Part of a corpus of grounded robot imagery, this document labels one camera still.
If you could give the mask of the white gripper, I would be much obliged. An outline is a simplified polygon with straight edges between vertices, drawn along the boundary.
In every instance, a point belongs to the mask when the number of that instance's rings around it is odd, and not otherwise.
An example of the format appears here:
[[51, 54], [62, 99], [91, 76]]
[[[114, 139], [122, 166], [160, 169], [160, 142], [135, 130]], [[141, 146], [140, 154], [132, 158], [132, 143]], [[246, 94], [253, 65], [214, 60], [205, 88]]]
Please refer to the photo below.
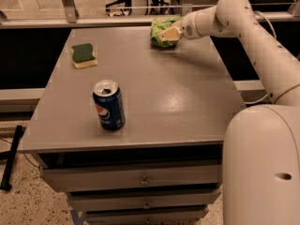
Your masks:
[[178, 41], [182, 34], [186, 39], [201, 37], [197, 31], [196, 12], [191, 12], [184, 16], [182, 21], [174, 22], [172, 27], [159, 32], [157, 36], [160, 41]]

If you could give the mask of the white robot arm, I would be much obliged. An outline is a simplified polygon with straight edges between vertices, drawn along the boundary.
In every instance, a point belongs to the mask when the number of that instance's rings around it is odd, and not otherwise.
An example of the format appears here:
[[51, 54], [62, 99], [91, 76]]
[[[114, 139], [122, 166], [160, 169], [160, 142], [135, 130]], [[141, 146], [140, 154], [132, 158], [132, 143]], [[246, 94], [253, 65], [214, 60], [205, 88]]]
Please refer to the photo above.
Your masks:
[[223, 144], [223, 224], [300, 225], [300, 62], [248, 0], [218, 0], [159, 33], [161, 41], [238, 38], [270, 98], [238, 113]]

